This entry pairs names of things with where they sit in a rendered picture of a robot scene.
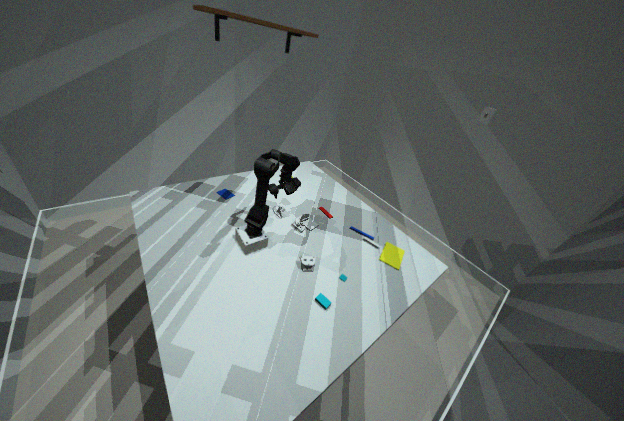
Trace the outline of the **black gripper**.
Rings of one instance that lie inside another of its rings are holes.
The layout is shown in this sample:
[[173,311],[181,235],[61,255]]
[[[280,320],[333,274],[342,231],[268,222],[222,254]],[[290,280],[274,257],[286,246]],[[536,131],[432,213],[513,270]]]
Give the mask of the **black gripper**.
[[291,182],[292,182],[292,183],[294,183],[294,184],[298,184],[298,187],[300,187],[300,186],[301,186],[301,182],[300,182],[300,180],[299,180],[297,177],[295,177],[295,178],[288,178],[288,179],[286,179],[286,178],[283,178],[283,177],[281,176],[281,174],[280,174],[279,176],[281,177],[281,178],[280,178],[280,180],[279,180],[280,185],[277,185],[277,186],[276,186],[276,185],[275,185],[275,183],[273,183],[273,184],[269,184],[269,186],[268,186],[268,190],[269,190],[269,192],[270,192],[272,195],[274,195],[275,199],[277,199],[277,194],[279,194],[279,193],[278,193],[278,192],[279,192],[279,189],[282,189],[282,188],[281,188],[281,185],[283,184],[283,182],[285,182],[285,181],[286,181],[286,182],[289,182],[289,180],[291,180]]

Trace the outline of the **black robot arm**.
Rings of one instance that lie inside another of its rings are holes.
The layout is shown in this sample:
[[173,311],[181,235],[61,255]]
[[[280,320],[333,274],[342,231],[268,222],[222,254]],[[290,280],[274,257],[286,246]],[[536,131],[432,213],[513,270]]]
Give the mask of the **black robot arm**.
[[[278,163],[275,164],[269,161],[268,159],[270,158],[277,160]],[[279,162],[284,164],[280,171],[281,176],[286,179],[291,178],[292,172],[300,165],[298,157],[282,153],[275,149],[261,154],[254,162],[254,173],[257,177],[255,203],[250,208],[244,220],[244,222],[247,223],[245,232],[249,239],[262,236],[262,228],[266,224],[269,213],[269,206],[266,205],[269,180],[279,169]],[[294,184],[289,180],[289,182],[283,182],[281,188],[284,189],[287,195],[290,195],[297,191],[298,184]]]

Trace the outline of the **blue flat plate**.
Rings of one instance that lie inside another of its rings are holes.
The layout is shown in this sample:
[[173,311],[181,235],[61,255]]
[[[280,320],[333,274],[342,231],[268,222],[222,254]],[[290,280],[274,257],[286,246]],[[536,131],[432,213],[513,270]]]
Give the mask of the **blue flat plate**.
[[231,198],[233,196],[235,196],[234,194],[232,194],[231,192],[229,192],[227,189],[223,189],[220,190],[219,192],[217,192],[222,198],[224,198],[225,200],[228,198]]

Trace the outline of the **yellow flat plate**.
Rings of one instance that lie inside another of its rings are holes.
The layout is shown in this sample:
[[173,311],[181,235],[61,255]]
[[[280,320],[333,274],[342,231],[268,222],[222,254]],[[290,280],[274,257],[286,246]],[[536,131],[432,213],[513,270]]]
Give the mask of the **yellow flat plate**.
[[399,270],[404,251],[405,250],[401,250],[387,242],[380,257],[380,261],[384,261],[384,263]]

